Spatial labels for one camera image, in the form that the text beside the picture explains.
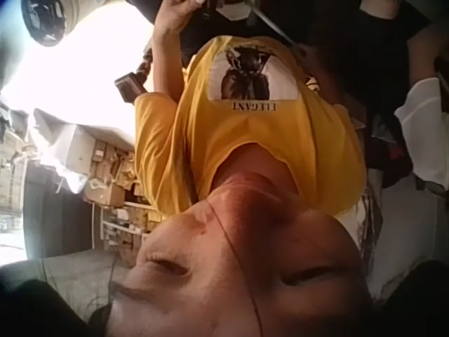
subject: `hand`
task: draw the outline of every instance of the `hand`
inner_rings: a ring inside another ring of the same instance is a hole
[[[206,0],[163,0],[154,22],[154,37],[179,34]]]

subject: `wire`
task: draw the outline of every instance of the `wire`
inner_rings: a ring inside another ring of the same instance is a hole
[[[260,318],[259,307],[257,306],[257,303],[255,302],[255,297],[254,297],[253,293],[251,292],[250,284],[249,284],[249,282],[248,282],[248,280],[247,280],[247,278],[245,276],[245,270],[243,268],[243,263],[240,261],[239,255],[237,254],[237,250],[232,245],[231,239],[228,237],[228,235],[226,233],[226,230],[225,230],[225,227],[223,226],[222,222],[220,221],[220,218],[218,217],[217,213],[215,212],[215,209],[212,207],[211,204],[209,204],[209,202],[207,203],[207,205],[209,205],[213,215],[217,219],[218,225],[220,226],[220,228],[223,231],[224,238],[226,239],[229,247],[231,248],[232,253],[234,254],[234,257],[235,257],[237,263],[239,264],[241,274],[243,275],[243,280],[244,280],[246,288],[248,290],[248,295],[249,295],[251,304],[253,305],[254,315],[255,315],[255,318],[257,320],[257,325],[259,327],[259,335],[260,335],[260,337],[264,337],[264,329],[262,327],[262,319]]]
[[[117,261],[119,260],[119,257],[120,257],[119,252],[116,252],[115,257],[114,257],[114,262],[112,263],[111,273],[109,274],[109,281],[107,282],[107,303],[108,304],[112,303],[112,292],[111,292],[112,277],[114,276],[115,266],[117,264]]]

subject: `t-shirt print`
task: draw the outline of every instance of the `t-shirt print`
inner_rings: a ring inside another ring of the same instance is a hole
[[[297,100],[290,70],[261,46],[233,46],[218,53],[210,66],[209,100]]]

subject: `white shelf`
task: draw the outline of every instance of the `white shelf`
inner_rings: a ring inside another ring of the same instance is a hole
[[[142,242],[149,235],[149,233],[143,233],[141,230],[130,230],[129,228],[117,225],[116,223],[110,223],[109,221],[103,221],[102,224],[104,226],[107,226],[107,227],[110,227],[110,228],[114,228],[115,230],[120,230],[122,232],[127,232],[127,233],[130,233],[130,234],[139,235],[140,237],[142,237]]]
[[[129,206],[129,207],[137,207],[139,209],[149,209],[150,211],[157,212],[157,209],[155,209],[153,206],[150,206],[150,205],[137,204],[135,202],[129,202],[129,201],[125,201],[124,205]]]

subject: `raised arm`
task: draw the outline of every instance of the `raised arm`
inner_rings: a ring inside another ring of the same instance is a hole
[[[180,33],[204,0],[163,0],[152,37],[154,91],[179,102],[184,91]]]

